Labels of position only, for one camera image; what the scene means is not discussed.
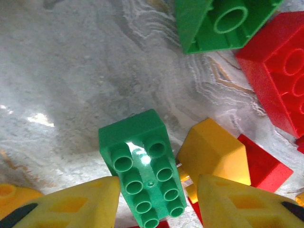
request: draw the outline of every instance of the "orange block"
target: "orange block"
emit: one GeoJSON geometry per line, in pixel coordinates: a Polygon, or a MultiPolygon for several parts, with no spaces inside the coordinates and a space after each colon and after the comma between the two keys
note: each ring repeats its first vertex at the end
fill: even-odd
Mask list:
{"type": "Polygon", "coordinates": [[[190,129],[177,157],[181,181],[189,176],[194,184],[186,189],[192,203],[200,174],[251,184],[245,146],[210,118],[190,129]]]}
{"type": "Polygon", "coordinates": [[[297,195],[295,198],[295,201],[301,206],[304,207],[304,192],[302,192],[300,195],[297,195]]]}
{"type": "Polygon", "coordinates": [[[11,184],[0,184],[0,220],[28,201],[43,196],[42,193],[11,184]]]}

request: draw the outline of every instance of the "toy building block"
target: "toy building block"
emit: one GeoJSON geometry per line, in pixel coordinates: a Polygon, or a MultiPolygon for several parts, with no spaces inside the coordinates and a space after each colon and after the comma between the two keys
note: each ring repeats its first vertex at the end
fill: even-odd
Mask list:
{"type": "Polygon", "coordinates": [[[251,184],[245,146],[210,118],[190,129],[177,157],[182,164],[180,172],[193,181],[186,188],[192,203],[198,201],[200,174],[251,184]]]}
{"type": "Polygon", "coordinates": [[[192,203],[191,200],[190,200],[190,198],[188,198],[188,200],[189,200],[189,203],[190,203],[190,205],[192,206],[192,208],[193,208],[195,214],[198,216],[198,218],[199,218],[201,224],[203,225],[203,220],[202,220],[201,214],[200,214],[200,206],[199,206],[199,203],[198,203],[198,202],[192,203]]]}
{"type": "Polygon", "coordinates": [[[177,167],[177,171],[179,172],[181,182],[185,182],[190,179],[190,176],[185,172],[185,170],[181,166],[177,167]]]}
{"type": "Polygon", "coordinates": [[[301,153],[304,153],[304,136],[302,136],[301,138],[297,139],[295,141],[295,144],[298,145],[298,151],[301,152],[301,153]]]}
{"type": "Polygon", "coordinates": [[[279,14],[236,57],[271,122],[304,135],[304,11],[279,14]]]}
{"type": "Polygon", "coordinates": [[[118,177],[103,177],[32,200],[0,221],[1,228],[113,228],[118,177]]]}
{"type": "Polygon", "coordinates": [[[0,220],[28,201],[43,196],[29,188],[0,184],[0,220]]]}
{"type": "Polygon", "coordinates": [[[187,206],[164,123],[154,110],[99,129],[100,153],[140,227],[187,206]]]}
{"type": "Polygon", "coordinates": [[[162,221],[158,224],[156,228],[170,228],[167,221],[162,221]]]}
{"type": "Polygon", "coordinates": [[[184,53],[242,48],[284,0],[176,0],[184,53]]]}
{"type": "Polygon", "coordinates": [[[301,206],[304,207],[304,192],[302,192],[300,195],[297,195],[295,198],[295,201],[301,206]]]}
{"type": "Polygon", "coordinates": [[[204,228],[304,228],[292,199],[212,175],[200,175],[204,228]]]}
{"type": "Polygon", "coordinates": [[[246,146],[251,186],[275,192],[294,173],[243,134],[238,140],[246,146]]]}

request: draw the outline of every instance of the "green building block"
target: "green building block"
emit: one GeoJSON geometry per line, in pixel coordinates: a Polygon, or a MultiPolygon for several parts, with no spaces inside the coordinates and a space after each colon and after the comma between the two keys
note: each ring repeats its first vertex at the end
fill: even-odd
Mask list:
{"type": "Polygon", "coordinates": [[[176,0],[184,53],[242,48],[284,0],[176,0]]]}
{"type": "Polygon", "coordinates": [[[187,206],[167,129],[154,110],[99,129],[100,153],[140,227],[178,217],[187,206]]]}

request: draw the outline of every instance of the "block stud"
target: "block stud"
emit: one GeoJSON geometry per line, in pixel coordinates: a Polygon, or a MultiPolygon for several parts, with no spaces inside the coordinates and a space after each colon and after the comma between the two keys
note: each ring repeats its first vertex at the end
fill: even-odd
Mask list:
{"type": "Polygon", "coordinates": [[[126,172],[133,166],[133,159],[128,148],[111,152],[111,160],[117,172],[126,172]]]}
{"type": "Polygon", "coordinates": [[[4,205],[11,201],[16,194],[17,188],[11,184],[0,184],[0,205],[4,205]]]}
{"type": "Polygon", "coordinates": [[[142,223],[144,228],[155,228],[159,224],[159,219],[155,210],[151,209],[142,215],[142,223]]]}
{"type": "Polygon", "coordinates": [[[152,203],[147,192],[142,191],[134,197],[134,206],[139,214],[146,213],[152,207],[152,203]]]}
{"type": "Polygon", "coordinates": [[[231,32],[244,23],[248,9],[242,0],[221,1],[210,12],[214,31],[218,34],[231,32]]]}
{"type": "Polygon", "coordinates": [[[175,200],[179,196],[176,183],[173,179],[170,179],[162,184],[161,193],[165,201],[175,200]]]}
{"type": "Polygon", "coordinates": [[[135,195],[143,189],[142,178],[137,171],[131,171],[125,175],[123,186],[127,193],[135,195]]]}
{"type": "Polygon", "coordinates": [[[168,159],[159,158],[153,161],[152,169],[156,179],[161,182],[169,180],[173,175],[173,170],[168,159]]]}
{"type": "Polygon", "coordinates": [[[293,84],[292,93],[294,96],[304,95],[304,74],[298,77],[293,84]]]}
{"type": "Polygon", "coordinates": [[[267,65],[276,73],[293,76],[304,67],[304,50],[295,48],[290,43],[285,44],[270,58],[267,65]]]}
{"type": "Polygon", "coordinates": [[[149,138],[144,141],[144,148],[152,158],[159,158],[166,151],[166,144],[160,137],[149,138]]]}
{"type": "Polygon", "coordinates": [[[304,50],[294,48],[287,52],[284,59],[284,73],[292,76],[298,73],[304,67],[304,50]]]}
{"type": "Polygon", "coordinates": [[[183,207],[180,199],[177,198],[168,203],[168,211],[171,217],[178,217],[184,213],[185,208],[183,207]]]}

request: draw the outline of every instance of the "yellow building block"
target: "yellow building block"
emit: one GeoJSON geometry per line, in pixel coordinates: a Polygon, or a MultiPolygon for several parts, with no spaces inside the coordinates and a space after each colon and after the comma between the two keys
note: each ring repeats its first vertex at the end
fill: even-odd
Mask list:
{"type": "Polygon", "coordinates": [[[119,194],[118,177],[63,189],[27,203],[38,205],[14,228],[113,228],[119,194]]]}
{"type": "Polygon", "coordinates": [[[197,188],[194,184],[187,186],[186,192],[192,203],[196,203],[198,201],[197,188]]]}
{"type": "Polygon", "coordinates": [[[181,182],[185,182],[190,179],[190,176],[185,172],[182,166],[177,167],[177,171],[179,172],[181,182]]]}
{"type": "Polygon", "coordinates": [[[43,194],[33,189],[0,184],[0,220],[21,205],[40,196],[43,194]]]}
{"type": "Polygon", "coordinates": [[[304,228],[281,203],[292,199],[212,175],[200,175],[204,228],[304,228]]]}
{"type": "Polygon", "coordinates": [[[210,118],[190,129],[177,157],[194,186],[200,174],[251,184],[245,146],[210,118]]]}
{"type": "Polygon", "coordinates": [[[304,207],[304,192],[302,192],[300,195],[297,195],[295,198],[295,201],[301,206],[304,207]]]}

